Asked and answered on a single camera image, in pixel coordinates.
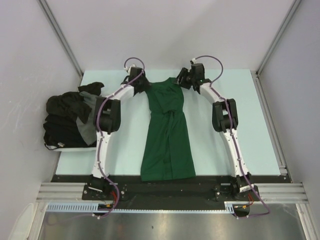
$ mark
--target table surface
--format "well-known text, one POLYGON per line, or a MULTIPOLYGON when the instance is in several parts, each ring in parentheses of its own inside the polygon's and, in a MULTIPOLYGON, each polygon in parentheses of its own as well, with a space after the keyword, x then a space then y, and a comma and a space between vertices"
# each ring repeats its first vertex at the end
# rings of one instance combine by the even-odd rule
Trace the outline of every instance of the table surface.
MULTIPOLYGON (((179 70, 147 70, 150 82, 175 77, 179 70)), ((214 79, 219 70, 207 70, 214 79)), ((102 95, 116 91, 126 76, 123 70, 87 70, 81 85, 102 82, 102 95)), ((236 100, 238 140, 243 159, 252 175, 279 175, 279 167, 251 73, 248 69, 227 69, 213 85, 226 98, 236 100)), ((182 88, 195 172, 200 175, 229 175, 230 164, 220 135, 212 126, 212 105, 192 89, 182 88)), ((121 126, 110 142, 107 158, 112 175, 140 175, 146 145, 150 110, 145 92, 121 104, 121 126)), ((95 151, 62 152, 57 175, 89 175, 95 151)))

